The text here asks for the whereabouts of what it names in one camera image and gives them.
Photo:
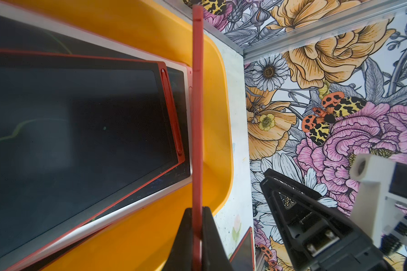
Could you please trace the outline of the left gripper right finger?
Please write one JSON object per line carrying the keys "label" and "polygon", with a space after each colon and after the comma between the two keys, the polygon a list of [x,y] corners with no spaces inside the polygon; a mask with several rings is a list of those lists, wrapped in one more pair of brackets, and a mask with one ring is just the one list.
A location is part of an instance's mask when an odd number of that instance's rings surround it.
{"label": "left gripper right finger", "polygon": [[233,271],[209,207],[202,208],[202,270]]}

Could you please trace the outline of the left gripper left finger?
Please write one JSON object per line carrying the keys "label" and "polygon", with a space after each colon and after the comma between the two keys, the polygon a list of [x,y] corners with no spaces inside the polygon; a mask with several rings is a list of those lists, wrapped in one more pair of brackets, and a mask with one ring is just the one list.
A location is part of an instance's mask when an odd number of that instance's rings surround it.
{"label": "left gripper left finger", "polygon": [[191,271],[192,270],[192,209],[184,211],[173,246],[162,271]]}

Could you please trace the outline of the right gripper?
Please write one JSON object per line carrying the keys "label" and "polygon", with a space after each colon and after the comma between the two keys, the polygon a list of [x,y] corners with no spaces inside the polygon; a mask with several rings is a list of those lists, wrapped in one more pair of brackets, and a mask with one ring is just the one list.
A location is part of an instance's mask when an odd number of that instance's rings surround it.
{"label": "right gripper", "polygon": [[320,193],[268,169],[260,187],[294,270],[391,271],[372,239]]}

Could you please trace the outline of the yellow storage tray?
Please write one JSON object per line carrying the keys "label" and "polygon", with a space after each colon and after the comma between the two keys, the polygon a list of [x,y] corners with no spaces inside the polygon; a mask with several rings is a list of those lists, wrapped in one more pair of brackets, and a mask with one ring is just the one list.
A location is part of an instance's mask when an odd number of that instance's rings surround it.
{"label": "yellow storage tray", "polygon": [[[192,27],[161,1],[13,1],[48,18],[171,61],[192,63]],[[221,50],[204,38],[203,204],[218,213],[234,178],[226,69]],[[174,243],[192,186],[113,223],[50,263],[49,271],[159,271]]]}

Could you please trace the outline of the red writing tablet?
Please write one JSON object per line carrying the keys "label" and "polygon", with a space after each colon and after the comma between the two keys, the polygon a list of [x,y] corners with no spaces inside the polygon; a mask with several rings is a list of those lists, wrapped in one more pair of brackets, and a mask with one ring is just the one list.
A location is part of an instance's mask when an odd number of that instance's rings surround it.
{"label": "red writing tablet", "polygon": [[184,160],[164,63],[0,49],[0,271]]}
{"label": "red writing tablet", "polygon": [[192,270],[202,269],[202,168],[203,168],[203,7],[195,5],[193,16],[192,102]]}
{"label": "red writing tablet", "polygon": [[255,248],[252,228],[246,231],[236,250],[230,257],[230,263],[234,271],[254,271]]}

